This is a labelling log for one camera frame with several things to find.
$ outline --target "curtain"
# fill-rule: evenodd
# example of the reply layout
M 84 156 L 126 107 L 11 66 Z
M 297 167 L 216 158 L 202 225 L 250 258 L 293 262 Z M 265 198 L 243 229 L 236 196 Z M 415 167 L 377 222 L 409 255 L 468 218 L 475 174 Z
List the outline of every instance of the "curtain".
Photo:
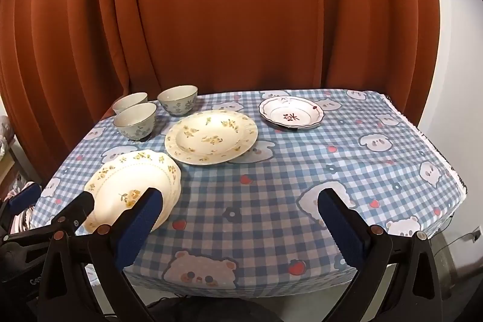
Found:
M 132 91 L 347 88 L 413 123 L 438 0 L 0 0 L 0 95 L 44 180 Z

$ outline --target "blue gripper pad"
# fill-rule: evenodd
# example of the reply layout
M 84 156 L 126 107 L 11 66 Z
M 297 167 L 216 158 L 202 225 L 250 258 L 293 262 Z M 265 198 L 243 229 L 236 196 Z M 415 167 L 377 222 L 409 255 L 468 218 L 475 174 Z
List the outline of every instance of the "blue gripper pad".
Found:
M 115 264 L 118 270 L 134 263 L 161 210 L 163 210 L 163 195 L 159 190 L 149 188 L 132 209 L 125 210 L 116 220 L 113 227 L 123 221 L 126 225 L 115 245 Z
M 320 192 L 317 207 L 345 262 L 360 270 L 370 243 L 364 220 L 356 211 L 347 208 L 332 189 Z
M 22 213 L 30 205 L 35 205 L 42 194 L 42 188 L 37 183 L 23 189 L 15 197 L 9 199 L 10 212 L 16 216 Z

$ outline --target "wall socket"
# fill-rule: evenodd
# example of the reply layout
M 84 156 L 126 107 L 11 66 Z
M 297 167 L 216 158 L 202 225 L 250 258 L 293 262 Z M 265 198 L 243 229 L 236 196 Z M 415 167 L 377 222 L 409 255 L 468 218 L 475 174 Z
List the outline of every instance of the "wall socket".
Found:
M 476 242 L 481 236 L 481 225 L 476 228 L 473 232 L 473 243 Z

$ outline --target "dish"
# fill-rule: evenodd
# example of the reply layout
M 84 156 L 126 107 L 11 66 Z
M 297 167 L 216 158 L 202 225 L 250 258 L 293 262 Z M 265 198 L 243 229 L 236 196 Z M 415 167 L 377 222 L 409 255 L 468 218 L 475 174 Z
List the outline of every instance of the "dish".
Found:
M 86 183 L 84 190 L 94 196 L 94 210 L 84 228 L 92 233 L 102 224 L 112 225 L 149 187 L 163 194 L 163 210 L 154 231 L 170 215 L 181 194 L 181 171 L 165 153 L 151 150 L 121 154 L 104 164 Z
M 284 127 L 310 128 L 322 121 L 324 112 L 313 101 L 295 96 L 266 99 L 258 106 L 263 118 Z
M 114 126 L 126 138 L 143 139 L 153 131 L 155 114 L 156 104 L 136 104 L 117 114 L 114 118 Z
M 197 95 L 196 86 L 181 85 L 162 91 L 158 94 L 158 101 L 171 115 L 181 116 L 193 109 Z
M 113 104 L 113 110 L 116 114 L 120 114 L 122 111 L 127 110 L 129 107 L 147 102 L 148 94 L 145 92 L 128 94 L 127 96 L 120 98 Z
M 250 149 L 258 137 L 255 122 L 235 111 L 198 112 L 180 120 L 166 134 L 166 151 L 193 165 L 224 163 Z

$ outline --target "floral plate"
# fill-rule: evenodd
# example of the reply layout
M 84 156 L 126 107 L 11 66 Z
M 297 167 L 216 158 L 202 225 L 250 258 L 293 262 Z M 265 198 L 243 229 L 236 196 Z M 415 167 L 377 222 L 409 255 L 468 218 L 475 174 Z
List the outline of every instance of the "floral plate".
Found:
M 291 128 L 311 128 L 324 117 L 318 104 L 295 96 L 271 97 L 262 101 L 258 110 L 269 122 Z
M 165 153 L 150 150 L 119 155 L 105 163 L 86 183 L 84 190 L 94 196 L 94 210 L 84 222 L 92 233 L 102 224 L 112 225 L 139 197 L 154 187 L 163 194 L 163 210 L 154 231 L 170 215 L 181 194 L 181 171 Z
M 186 164 L 224 163 L 250 149 L 258 137 L 255 122 L 235 111 L 198 112 L 177 122 L 166 134 L 166 151 Z

